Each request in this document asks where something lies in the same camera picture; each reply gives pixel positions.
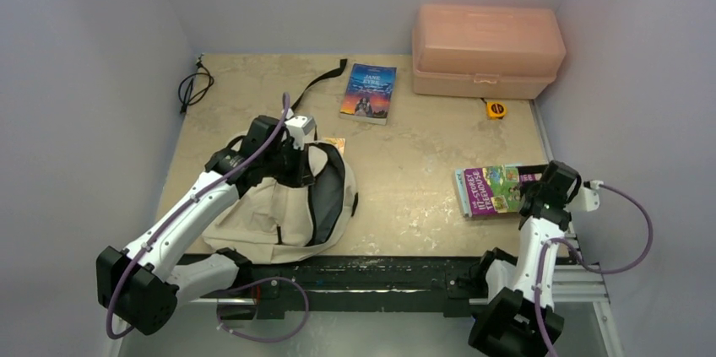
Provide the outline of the purple Treehouse paperback book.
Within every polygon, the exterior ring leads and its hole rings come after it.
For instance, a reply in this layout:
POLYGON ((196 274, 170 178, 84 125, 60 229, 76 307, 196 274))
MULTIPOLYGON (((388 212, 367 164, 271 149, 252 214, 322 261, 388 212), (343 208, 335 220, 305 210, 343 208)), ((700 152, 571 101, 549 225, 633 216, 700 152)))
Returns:
POLYGON ((540 179, 520 177, 518 166, 493 165, 455 170, 453 181, 463 215, 473 218, 517 213, 520 208, 520 184, 540 179))

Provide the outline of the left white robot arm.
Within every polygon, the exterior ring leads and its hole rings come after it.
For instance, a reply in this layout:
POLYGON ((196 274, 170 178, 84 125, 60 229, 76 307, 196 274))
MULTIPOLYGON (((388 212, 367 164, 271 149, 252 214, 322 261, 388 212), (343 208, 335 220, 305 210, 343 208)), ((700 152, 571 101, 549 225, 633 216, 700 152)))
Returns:
POLYGON ((188 247, 249 189, 266 178, 289 187, 313 182, 308 144, 317 137, 311 116, 258 116, 248 131, 212 154, 187 193, 154 226, 122 249, 105 248, 95 260, 97 297, 106 308, 106 332, 119 339, 113 319, 144 335, 158 332, 175 310, 224 290, 240 297, 252 285, 244 258, 222 250, 191 265, 188 247))

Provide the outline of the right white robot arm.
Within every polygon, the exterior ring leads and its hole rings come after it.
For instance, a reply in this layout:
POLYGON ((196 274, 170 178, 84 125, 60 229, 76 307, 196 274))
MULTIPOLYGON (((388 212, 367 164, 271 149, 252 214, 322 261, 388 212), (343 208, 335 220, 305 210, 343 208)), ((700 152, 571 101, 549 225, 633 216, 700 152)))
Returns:
POLYGON ((553 278, 572 220, 567 206, 581 182, 572 167, 552 160, 538 181, 521 187, 519 254, 487 252, 474 273, 489 302, 475 318, 470 347, 487 356, 556 355, 564 320, 554 311, 553 278))

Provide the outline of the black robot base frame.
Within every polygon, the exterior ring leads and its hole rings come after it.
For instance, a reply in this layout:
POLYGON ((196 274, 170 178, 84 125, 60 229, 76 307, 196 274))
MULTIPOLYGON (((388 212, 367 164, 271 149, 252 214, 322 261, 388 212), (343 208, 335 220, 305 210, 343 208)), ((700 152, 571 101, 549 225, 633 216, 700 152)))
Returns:
POLYGON ((228 289, 201 296, 254 306, 259 319, 287 311, 435 312, 477 316, 489 302, 481 257, 315 256, 274 265, 241 264, 228 289))

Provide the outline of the beige canvas backpack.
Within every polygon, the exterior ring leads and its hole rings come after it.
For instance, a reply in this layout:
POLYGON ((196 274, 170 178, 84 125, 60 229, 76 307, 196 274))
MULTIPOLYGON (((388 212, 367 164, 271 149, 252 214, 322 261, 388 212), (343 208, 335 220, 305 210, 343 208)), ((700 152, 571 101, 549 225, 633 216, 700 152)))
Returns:
POLYGON ((292 188, 265 178, 220 214, 202 240, 259 265, 298 262, 334 246, 357 209, 355 173, 322 139, 309 144, 308 160, 312 185, 292 188))

